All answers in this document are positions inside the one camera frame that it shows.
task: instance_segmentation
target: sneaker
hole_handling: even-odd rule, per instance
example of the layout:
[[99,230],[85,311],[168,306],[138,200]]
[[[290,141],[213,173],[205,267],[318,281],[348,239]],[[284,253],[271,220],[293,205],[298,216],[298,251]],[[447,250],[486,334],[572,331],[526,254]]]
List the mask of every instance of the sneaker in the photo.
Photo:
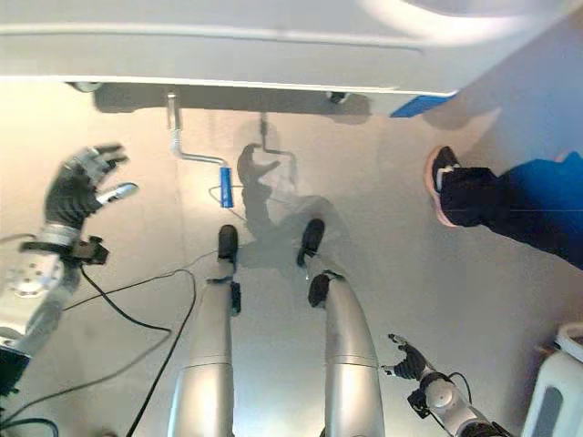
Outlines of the sneaker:
[[437,219],[449,228],[458,228],[447,218],[441,209],[441,202],[439,195],[442,188],[444,173],[455,171],[460,168],[459,161],[455,156],[454,151],[448,146],[436,147],[427,157],[425,163],[424,181],[427,191],[431,194],[434,201],[435,214]]
[[237,262],[239,250],[239,234],[232,225],[225,225],[219,231],[219,259],[226,259],[231,263]]
[[308,223],[308,226],[306,226],[306,229],[303,232],[302,247],[298,252],[298,258],[296,259],[298,266],[303,267],[305,265],[304,258],[306,255],[313,257],[316,254],[320,247],[320,243],[322,242],[325,230],[326,226],[319,218],[313,218],[310,223]]

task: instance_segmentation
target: gray floor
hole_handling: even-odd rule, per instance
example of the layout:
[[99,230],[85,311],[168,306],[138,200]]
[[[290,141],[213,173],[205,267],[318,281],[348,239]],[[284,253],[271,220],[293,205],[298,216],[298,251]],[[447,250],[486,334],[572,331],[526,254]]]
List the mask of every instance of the gray floor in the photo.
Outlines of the gray floor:
[[[213,198],[216,168],[178,162],[169,153],[161,90],[110,86],[93,102],[66,85],[3,84],[0,232],[38,228],[44,189],[61,159],[80,146],[122,142],[132,160],[113,179],[135,181],[141,191],[88,222],[87,232],[102,236],[111,250],[106,267],[89,273],[105,289],[159,274],[213,250],[221,224],[236,225],[243,312],[233,322],[235,434],[317,436],[324,313],[308,305],[293,257],[309,216],[321,214],[329,229],[324,250],[350,272],[381,362],[401,358],[386,334],[406,336],[444,371],[465,373],[476,406],[519,432],[540,361],[537,345],[548,344],[560,323],[580,320],[583,276],[565,261],[487,229],[442,227],[424,192],[422,169],[438,144],[451,145],[466,164],[496,172],[582,149],[582,17],[414,119],[372,117],[358,98],[336,111],[310,93],[192,90],[185,140],[191,150],[238,164],[235,180],[250,195],[244,205],[236,188],[233,211]],[[264,147],[260,111],[267,113]],[[261,177],[257,166],[275,161],[279,166]],[[1,255],[5,269],[13,248],[3,247]],[[192,267],[199,282],[209,262]],[[83,284],[75,299],[92,293]],[[182,277],[116,296],[136,317],[174,328],[189,299]],[[187,330],[135,435],[165,434],[188,336]],[[116,370],[158,338],[99,300],[72,310],[9,406]],[[57,420],[64,437],[124,433],[167,347],[114,381],[27,414]],[[382,379],[387,435],[441,435],[409,409],[405,398],[413,387]],[[30,427],[15,435],[45,434]]]

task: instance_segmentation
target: pink shoe sole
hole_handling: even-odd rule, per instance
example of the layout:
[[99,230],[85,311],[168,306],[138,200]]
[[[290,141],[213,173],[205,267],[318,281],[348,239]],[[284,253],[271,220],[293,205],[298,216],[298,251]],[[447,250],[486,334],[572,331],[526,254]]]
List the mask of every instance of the pink shoe sole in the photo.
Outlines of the pink shoe sole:
[[429,191],[429,194],[431,195],[431,198],[434,201],[435,214],[437,216],[437,219],[441,222],[441,224],[443,224],[449,228],[459,228],[458,225],[455,225],[454,223],[452,223],[449,220],[449,218],[447,218],[445,216],[444,211],[441,209],[441,202],[439,200],[439,193],[437,191],[435,191],[434,177],[433,177],[433,165],[434,165],[435,158],[437,157],[437,155],[439,154],[439,151],[442,148],[443,148],[443,146],[438,146],[438,147],[434,148],[431,151],[431,153],[429,154],[429,156],[427,157],[427,161],[425,162],[425,173],[424,173],[425,187],[427,188],[427,191]]

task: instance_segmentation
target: black robotic glove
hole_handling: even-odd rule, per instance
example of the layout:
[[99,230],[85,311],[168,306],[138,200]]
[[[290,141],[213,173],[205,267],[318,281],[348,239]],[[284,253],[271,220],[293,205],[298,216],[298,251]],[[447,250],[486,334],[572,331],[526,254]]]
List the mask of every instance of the black robotic glove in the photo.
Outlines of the black robotic glove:
[[97,193],[97,185],[105,176],[127,160],[119,144],[84,148],[70,158],[48,190],[46,222],[81,229],[85,219],[98,209],[136,192],[136,184],[125,183]]
[[391,376],[398,376],[406,380],[420,381],[423,372],[431,365],[423,354],[411,346],[405,339],[394,334],[389,334],[389,339],[398,345],[399,351],[406,355],[405,359],[395,366],[382,366],[384,372]]

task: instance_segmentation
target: blue pants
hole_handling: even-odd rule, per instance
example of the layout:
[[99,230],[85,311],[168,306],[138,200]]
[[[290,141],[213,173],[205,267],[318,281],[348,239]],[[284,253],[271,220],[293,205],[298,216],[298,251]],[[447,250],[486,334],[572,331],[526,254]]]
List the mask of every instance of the blue pants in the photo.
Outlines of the blue pants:
[[497,177],[489,168],[445,173],[441,206],[454,224],[558,255],[583,269],[583,159],[536,159]]

